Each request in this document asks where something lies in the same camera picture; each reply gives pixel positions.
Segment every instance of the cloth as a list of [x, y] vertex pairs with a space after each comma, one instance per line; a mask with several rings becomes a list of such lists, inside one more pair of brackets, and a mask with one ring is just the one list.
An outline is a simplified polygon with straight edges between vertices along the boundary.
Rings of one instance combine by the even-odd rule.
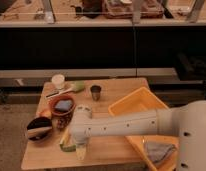
[[146, 141], [144, 149], [151, 162], [158, 166], [176, 150], [176, 147], [174, 144]]
[[60, 100], [54, 108], [59, 112], [68, 112], [71, 109], [72, 105], [72, 100]]

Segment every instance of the brown bowl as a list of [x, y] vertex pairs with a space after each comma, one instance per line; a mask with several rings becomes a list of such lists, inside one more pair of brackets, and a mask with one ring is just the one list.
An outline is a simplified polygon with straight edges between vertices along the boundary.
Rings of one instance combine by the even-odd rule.
[[[57, 111], [55, 109], [56, 104], [61, 100], [71, 100], [72, 101], [72, 106], [67, 112], [61, 112], [61, 111]], [[72, 115], [72, 112], [75, 108], [75, 102], [74, 102], [74, 99], [71, 96], [67, 95], [67, 94], [60, 95], [60, 96], [52, 98], [49, 101], [49, 108], [50, 108], [50, 111], [51, 111], [52, 115], [54, 115], [54, 116]]]

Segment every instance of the black wall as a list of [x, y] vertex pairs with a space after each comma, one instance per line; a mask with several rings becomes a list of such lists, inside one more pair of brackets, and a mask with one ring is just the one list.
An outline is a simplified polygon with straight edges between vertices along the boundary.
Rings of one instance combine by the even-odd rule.
[[0, 69], [173, 67], [206, 56], [206, 26], [0, 28]]

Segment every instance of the floor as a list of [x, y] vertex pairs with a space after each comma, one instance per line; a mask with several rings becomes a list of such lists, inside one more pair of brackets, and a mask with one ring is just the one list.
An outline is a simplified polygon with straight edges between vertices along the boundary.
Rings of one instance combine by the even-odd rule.
[[0, 171], [21, 171], [24, 131], [37, 104], [0, 104]]

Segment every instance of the wooden table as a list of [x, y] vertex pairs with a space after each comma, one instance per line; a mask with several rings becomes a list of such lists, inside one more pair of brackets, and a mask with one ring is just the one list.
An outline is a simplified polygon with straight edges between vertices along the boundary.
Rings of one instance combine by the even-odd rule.
[[[100, 101], [93, 101], [90, 87], [93, 84], [102, 87]], [[89, 105], [93, 110], [94, 118], [108, 117], [108, 106], [130, 92], [145, 86], [148, 83], [144, 78], [89, 80], [85, 81], [86, 89], [83, 92], [73, 94], [76, 104]], [[36, 114], [48, 107], [47, 94], [53, 91], [51, 83], [44, 85]], [[86, 158], [79, 161], [76, 152], [65, 153], [60, 150], [59, 141], [63, 132], [56, 128], [51, 137], [42, 142], [28, 141], [22, 161], [23, 170], [64, 168], [78, 166], [96, 166], [124, 163], [142, 163], [142, 159], [134, 151], [125, 137], [94, 137], [90, 138]]]

